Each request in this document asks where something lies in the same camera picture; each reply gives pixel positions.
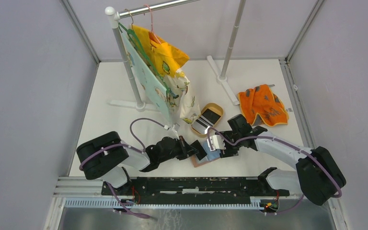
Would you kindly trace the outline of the white black-striped credit card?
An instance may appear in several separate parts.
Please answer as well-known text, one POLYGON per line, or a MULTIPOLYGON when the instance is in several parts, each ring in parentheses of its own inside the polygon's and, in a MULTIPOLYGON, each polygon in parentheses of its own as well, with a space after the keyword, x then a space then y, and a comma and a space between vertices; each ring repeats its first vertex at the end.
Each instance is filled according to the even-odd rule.
POLYGON ((202 115, 198 117, 191 125, 192 129, 198 132, 200 135, 206 135, 207 130, 213 125, 202 115))

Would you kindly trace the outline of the yellow oval tray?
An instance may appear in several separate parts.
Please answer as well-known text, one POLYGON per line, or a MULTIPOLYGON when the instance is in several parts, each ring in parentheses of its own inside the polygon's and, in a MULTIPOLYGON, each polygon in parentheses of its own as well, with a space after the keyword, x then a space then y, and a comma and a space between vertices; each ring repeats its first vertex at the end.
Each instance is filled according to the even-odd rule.
POLYGON ((208 103, 202 109, 201 115, 192 123, 192 131, 199 137, 207 135, 210 127, 215 127, 224 115, 224 110, 216 103, 208 103))

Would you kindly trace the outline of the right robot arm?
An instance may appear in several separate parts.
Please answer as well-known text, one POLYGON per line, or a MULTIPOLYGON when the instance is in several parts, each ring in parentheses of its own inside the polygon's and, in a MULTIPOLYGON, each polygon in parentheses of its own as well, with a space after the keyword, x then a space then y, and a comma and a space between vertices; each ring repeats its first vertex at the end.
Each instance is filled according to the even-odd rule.
POLYGON ((330 198, 340 198, 346 179, 328 149, 310 149, 298 146, 277 137, 262 126, 252 127, 243 115, 228 120, 229 131, 216 131, 208 138, 213 149, 236 153, 240 148, 250 148, 268 154, 286 165, 292 171, 269 170, 264 179, 258 181, 258 191, 271 195, 283 189, 301 194, 313 204, 321 206, 330 198))

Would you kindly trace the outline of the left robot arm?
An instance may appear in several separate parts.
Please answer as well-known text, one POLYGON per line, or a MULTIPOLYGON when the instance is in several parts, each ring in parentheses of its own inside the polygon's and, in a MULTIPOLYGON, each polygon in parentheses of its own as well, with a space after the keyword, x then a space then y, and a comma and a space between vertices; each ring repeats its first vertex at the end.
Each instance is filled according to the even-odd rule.
POLYGON ((115 131, 79 145, 76 153, 80 160, 79 170, 87 180, 102 179, 110 183, 119 195, 126 195, 131 190, 124 165, 146 173, 171 159, 207 156, 199 141, 188 144, 182 136, 163 137, 155 145, 140 150, 124 142, 115 131))

